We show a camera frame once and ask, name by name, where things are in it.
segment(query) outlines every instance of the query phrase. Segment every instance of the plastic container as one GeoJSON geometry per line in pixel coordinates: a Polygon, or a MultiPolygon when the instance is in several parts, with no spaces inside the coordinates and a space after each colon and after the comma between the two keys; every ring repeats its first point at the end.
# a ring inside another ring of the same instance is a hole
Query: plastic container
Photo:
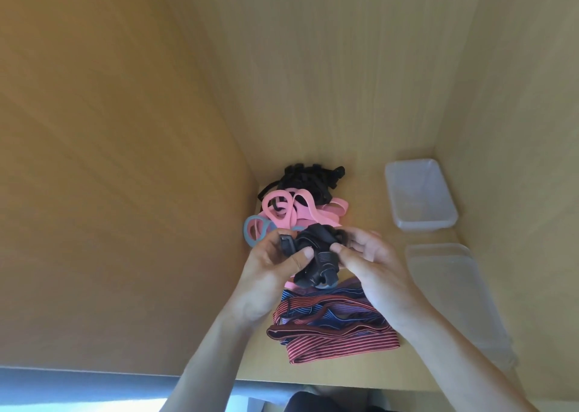
{"type": "Polygon", "coordinates": [[[406,248],[408,269],[430,303],[497,367],[517,362],[470,250],[461,244],[406,248]]]}
{"type": "Polygon", "coordinates": [[[386,165],[386,182],[396,226],[406,232],[449,228],[459,213],[438,162],[402,160],[386,165]]]}

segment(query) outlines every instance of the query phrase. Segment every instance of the person's right hand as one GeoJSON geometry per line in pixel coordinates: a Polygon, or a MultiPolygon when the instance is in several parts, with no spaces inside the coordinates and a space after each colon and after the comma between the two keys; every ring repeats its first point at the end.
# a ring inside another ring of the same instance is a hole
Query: person's right hand
{"type": "Polygon", "coordinates": [[[341,228],[348,234],[348,249],[334,243],[330,249],[362,283],[370,303],[395,330],[432,310],[394,247],[380,236],[358,228],[341,228]]]}

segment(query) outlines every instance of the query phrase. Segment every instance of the forearm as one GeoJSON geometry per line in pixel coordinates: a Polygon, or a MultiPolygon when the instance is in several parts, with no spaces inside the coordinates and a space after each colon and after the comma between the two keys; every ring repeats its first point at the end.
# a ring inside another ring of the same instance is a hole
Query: forearm
{"type": "Polygon", "coordinates": [[[162,412],[222,412],[253,325],[228,306],[203,338],[162,412]]]}
{"type": "Polygon", "coordinates": [[[431,306],[399,329],[457,411],[536,411],[506,376],[431,306]]]}

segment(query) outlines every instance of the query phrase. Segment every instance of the hand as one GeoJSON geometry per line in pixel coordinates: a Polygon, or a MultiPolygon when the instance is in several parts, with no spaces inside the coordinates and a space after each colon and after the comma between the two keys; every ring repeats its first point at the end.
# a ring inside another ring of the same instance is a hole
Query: hand
{"type": "Polygon", "coordinates": [[[416,316],[432,309],[394,247],[374,233],[357,228],[342,229],[347,232],[349,247],[353,250],[338,243],[330,250],[358,277],[370,303],[394,329],[403,329],[416,316]]]}
{"type": "Polygon", "coordinates": [[[276,229],[257,243],[225,306],[243,325],[255,326],[270,313],[279,304],[286,281],[305,268],[314,257],[314,250],[306,247],[286,259],[280,247],[282,233],[294,238],[297,234],[295,231],[276,229]]]}

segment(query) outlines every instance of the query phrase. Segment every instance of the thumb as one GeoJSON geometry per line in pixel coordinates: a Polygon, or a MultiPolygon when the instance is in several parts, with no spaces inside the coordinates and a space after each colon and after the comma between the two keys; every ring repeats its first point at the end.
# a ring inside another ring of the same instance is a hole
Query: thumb
{"type": "Polygon", "coordinates": [[[284,277],[290,277],[298,273],[301,269],[305,268],[313,257],[314,249],[311,247],[305,247],[278,265],[277,269],[284,277]]]}
{"type": "Polygon", "coordinates": [[[370,262],[363,259],[356,252],[339,243],[331,245],[329,250],[337,253],[340,257],[340,262],[357,277],[360,277],[370,265],[370,262]]]}

